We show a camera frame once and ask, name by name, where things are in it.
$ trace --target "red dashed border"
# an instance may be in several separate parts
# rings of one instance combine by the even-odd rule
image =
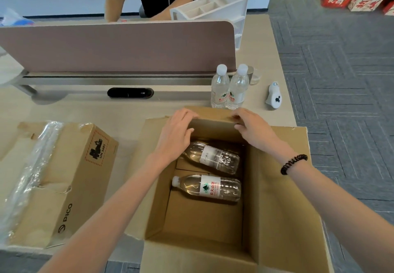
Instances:
[[[104,150],[103,153],[102,153],[101,163],[93,162],[93,161],[91,161],[91,160],[88,160],[88,158],[87,158],[87,155],[89,154],[89,150],[90,150],[90,147],[91,147],[91,145],[92,145],[92,143],[93,143],[93,140],[94,140],[94,138],[95,138],[95,134],[96,134],[96,133],[99,134],[102,138],[104,138],[104,139],[107,141],[107,147],[108,147],[108,145],[109,145],[109,143],[110,143],[110,140],[109,140],[107,137],[105,137],[104,135],[102,135],[100,132],[98,132],[98,131],[96,130],[96,131],[94,132],[93,136],[92,136],[92,140],[90,141],[89,147],[87,148],[86,155],[85,155],[85,160],[88,161],[88,162],[90,162],[90,163],[93,163],[93,164],[95,164],[95,165],[102,166],[102,162],[104,161],[104,157],[105,157],[105,153],[106,153],[106,151],[107,151],[107,147],[105,148],[105,150]]]

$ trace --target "forearm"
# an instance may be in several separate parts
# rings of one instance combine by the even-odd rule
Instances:
[[[298,155],[285,142],[269,153],[280,164]],[[306,161],[298,161],[287,172],[366,272],[394,272],[394,226]]]
[[[117,22],[121,16],[125,0],[105,0],[104,18],[107,22]]]
[[[160,157],[150,155],[144,165],[71,237],[40,272],[101,270],[140,202],[166,165]]]
[[[186,3],[191,2],[191,0],[175,0],[171,3],[169,7],[167,7],[164,11],[158,13],[157,15],[150,18],[151,21],[169,21],[171,20],[170,9],[174,7],[179,7]]]

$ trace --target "white controller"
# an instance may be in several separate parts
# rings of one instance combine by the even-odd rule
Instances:
[[[279,90],[278,82],[272,83],[268,88],[268,98],[266,103],[271,105],[273,108],[278,109],[282,103],[282,95]]]

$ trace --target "hand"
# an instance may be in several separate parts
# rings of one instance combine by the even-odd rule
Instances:
[[[233,111],[232,116],[238,122],[234,128],[250,145],[262,151],[271,151],[281,142],[271,126],[256,113],[238,108]]]
[[[186,108],[175,111],[161,130],[154,153],[168,164],[176,160],[190,145],[190,135],[194,129],[188,129],[188,126],[196,117],[198,117],[196,112]]]

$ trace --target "bottle label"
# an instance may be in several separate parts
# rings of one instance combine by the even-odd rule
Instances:
[[[216,104],[222,104],[226,101],[228,93],[227,92],[224,92],[224,93],[212,92],[212,95],[214,97],[214,101]]]
[[[219,197],[220,196],[220,176],[201,176],[200,195]]]
[[[245,93],[243,92],[243,93],[240,93],[240,94],[233,94],[230,91],[229,99],[234,104],[242,103],[244,101],[244,99],[245,99]]]
[[[206,145],[201,154],[200,163],[214,167],[215,156],[219,152],[217,148]]]

